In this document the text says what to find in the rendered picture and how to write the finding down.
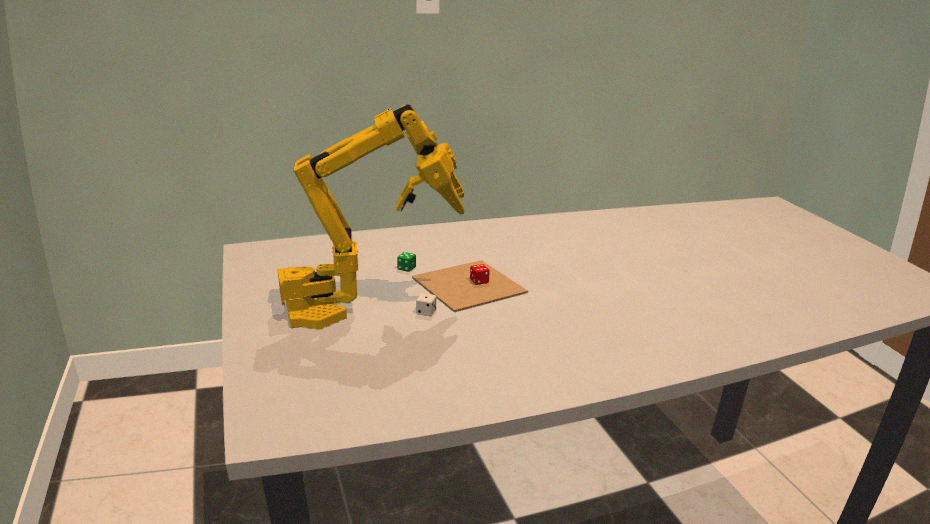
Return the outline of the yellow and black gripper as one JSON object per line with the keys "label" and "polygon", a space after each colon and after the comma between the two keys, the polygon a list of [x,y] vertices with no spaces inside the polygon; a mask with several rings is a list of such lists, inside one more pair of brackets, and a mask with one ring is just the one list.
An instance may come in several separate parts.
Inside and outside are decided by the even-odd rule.
{"label": "yellow and black gripper", "polygon": [[438,148],[435,147],[434,151],[429,155],[419,155],[416,168],[419,171],[418,176],[410,177],[398,198],[397,211],[400,208],[403,210],[407,202],[411,204],[414,202],[416,198],[416,195],[412,193],[414,186],[425,181],[431,188],[439,192],[455,211],[464,214],[464,206],[460,200],[460,198],[464,197],[464,192],[454,173],[457,165],[449,144],[442,143],[438,145]]}

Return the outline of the tan flat mat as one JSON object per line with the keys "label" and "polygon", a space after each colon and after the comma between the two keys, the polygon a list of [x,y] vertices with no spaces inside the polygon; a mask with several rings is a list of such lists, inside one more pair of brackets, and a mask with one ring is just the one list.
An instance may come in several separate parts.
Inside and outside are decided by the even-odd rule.
{"label": "tan flat mat", "polygon": [[[489,283],[476,285],[470,279],[470,267],[481,264],[490,270]],[[453,312],[528,293],[482,260],[413,275],[412,279]]]}

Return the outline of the green die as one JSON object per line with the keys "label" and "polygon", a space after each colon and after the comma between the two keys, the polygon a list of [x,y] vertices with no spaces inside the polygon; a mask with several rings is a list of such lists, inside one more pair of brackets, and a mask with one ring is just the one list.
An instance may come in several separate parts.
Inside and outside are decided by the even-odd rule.
{"label": "green die", "polygon": [[410,272],[416,267],[416,254],[403,252],[397,257],[397,269]]}

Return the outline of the white die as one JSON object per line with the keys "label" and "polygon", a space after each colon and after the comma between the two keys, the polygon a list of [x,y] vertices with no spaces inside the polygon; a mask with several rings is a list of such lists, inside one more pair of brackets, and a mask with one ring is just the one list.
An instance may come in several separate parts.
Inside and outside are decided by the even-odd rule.
{"label": "white die", "polygon": [[416,300],[416,313],[432,316],[436,310],[436,298],[436,295],[421,293]]}

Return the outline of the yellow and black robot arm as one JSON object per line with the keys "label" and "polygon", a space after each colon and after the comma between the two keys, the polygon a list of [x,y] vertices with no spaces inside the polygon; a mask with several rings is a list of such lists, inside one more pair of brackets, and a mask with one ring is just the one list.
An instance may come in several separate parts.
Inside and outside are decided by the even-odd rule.
{"label": "yellow and black robot arm", "polygon": [[[376,125],[335,144],[312,159],[311,155],[307,155],[295,163],[294,173],[334,244],[334,264],[318,265],[317,272],[307,266],[281,268],[284,300],[288,300],[286,305],[291,328],[320,330],[347,319],[345,306],[331,304],[350,303],[357,298],[357,242],[352,241],[351,229],[322,177],[404,138],[403,130],[408,131],[405,132],[417,155],[426,156],[435,147],[438,148],[436,135],[429,132],[411,105],[404,105],[395,111],[389,109],[375,116],[374,120]],[[336,290],[334,276],[340,276],[341,290]]]}

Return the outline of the red die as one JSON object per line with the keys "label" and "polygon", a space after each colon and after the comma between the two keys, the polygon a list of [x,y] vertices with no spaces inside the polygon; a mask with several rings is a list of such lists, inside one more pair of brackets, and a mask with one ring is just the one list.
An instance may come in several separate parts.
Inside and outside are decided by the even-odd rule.
{"label": "red die", "polygon": [[490,270],[484,264],[470,267],[470,279],[476,285],[489,283],[489,273]]}

